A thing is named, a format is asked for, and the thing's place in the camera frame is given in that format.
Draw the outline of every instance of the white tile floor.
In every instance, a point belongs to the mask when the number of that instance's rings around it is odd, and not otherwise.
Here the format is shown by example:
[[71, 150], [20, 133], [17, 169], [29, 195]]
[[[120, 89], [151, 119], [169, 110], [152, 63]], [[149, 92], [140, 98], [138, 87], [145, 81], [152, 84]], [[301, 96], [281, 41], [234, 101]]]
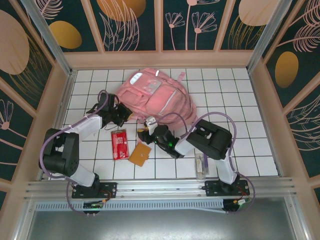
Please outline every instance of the white tile floor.
[[[68, 105], [65, 125], [78, 121], [85, 111], [96, 102], [98, 92], [106, 89], [115, 93], [137, 69], [120, 70], [81, 70], [78, 71], [72, 96]], [[198, 116], [208, 112], [227, 113], [236, 123], [237, 140], [234, 145], [235, 167], [246, 176], [277, 176], [278, 171], [267, 139], [262, 118], [258, 109], [253, 88], [245, 68], [175, 68], [161, 69], [162, 72], [177, 79], [186, 72], [182, 81], [197, 106]], [[206, 118], [227, 128], [233, 134], [231, 123], [223, 116], [211, 115]], [[129, 151], [132, 153], [137, 144], [139, 124], [130, 120], [123, 125], [126, 129]], [[107, 129], [115, 127], [108, 124]], [[149, 159], [143, 167], [128, 160], [113, 161], [111, 131], [104, 130], [92, 134], [80, 144], [80, 163], [97, 173], [101, 179], [180, 179], [195, 178], [195, 152], [185, 158], [173, 159], [154, 144]], [[179, 137], [183, 129], [174, 131]], [[213, 159], [208, 159], [209, 175], [218, 177]]]

